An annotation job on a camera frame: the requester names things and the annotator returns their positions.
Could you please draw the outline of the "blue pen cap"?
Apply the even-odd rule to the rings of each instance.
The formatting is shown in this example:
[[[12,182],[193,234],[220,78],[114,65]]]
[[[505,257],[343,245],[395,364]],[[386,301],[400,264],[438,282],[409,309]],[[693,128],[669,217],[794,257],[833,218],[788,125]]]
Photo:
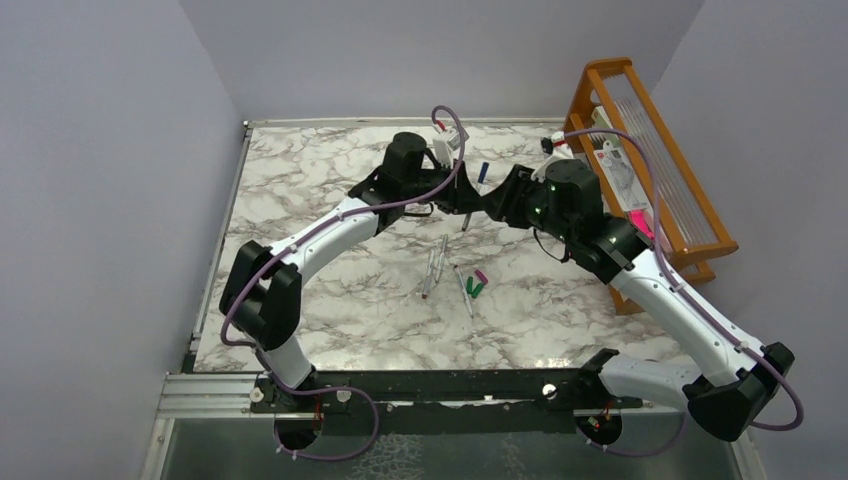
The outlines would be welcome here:
[[[478,184],[483,184],[485,182],[489,168],[490,168],[489,162],[483,162],[482,163],[478,177],[477,177],[477,183]]]

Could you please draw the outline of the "silver pen red tip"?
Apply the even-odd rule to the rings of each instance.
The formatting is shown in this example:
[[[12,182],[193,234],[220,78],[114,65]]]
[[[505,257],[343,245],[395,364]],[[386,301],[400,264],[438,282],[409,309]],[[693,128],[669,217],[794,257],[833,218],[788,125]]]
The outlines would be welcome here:
[[[431,294],[431,291],[432,291],[432,285],[433,285],[433,280],[434,280],[434,275],[435,275],[436,254],[437,254],[437,251],[436,251],[435,248],[432,248],[429,252],[427,268],[426,268],[426,273],[425,273],[425,279],[424,279],[422,292],[421,292],[421,298],[422,299],[428,299],[430,294]]]

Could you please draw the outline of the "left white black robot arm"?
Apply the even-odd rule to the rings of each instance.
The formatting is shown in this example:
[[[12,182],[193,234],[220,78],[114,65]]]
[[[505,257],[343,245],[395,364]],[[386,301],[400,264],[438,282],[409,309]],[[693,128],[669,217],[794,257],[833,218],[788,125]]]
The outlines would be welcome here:
[[[387,229],[410,204],[460,213],[477,202],[463,160],[467,139],[463,129],[442,131],[431,142],[397,133],[381,164],[330,212],[271,246],[249,241],[239,248],[219,310],[225,327],[245,334],[246,344],[285,387],[303,388],[314,371],[295,336],[302,290],[314,275]]]

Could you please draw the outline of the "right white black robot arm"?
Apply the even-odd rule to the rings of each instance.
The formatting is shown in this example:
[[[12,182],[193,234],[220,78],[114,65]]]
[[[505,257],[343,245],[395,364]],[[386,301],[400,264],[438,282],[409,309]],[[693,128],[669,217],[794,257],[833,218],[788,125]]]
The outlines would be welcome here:
[[[541,181],[516,165],[481,204],[495,221],[562,241],[569,260],[633,300],[695,363],[663,364],[606,350],[584,368],[609,395],[685,410],[727,442],[755,426],[783,385],[793,353],[735,326],[665,263],[640,229],[605,212],[600,180],[586,165],[555,161]]]

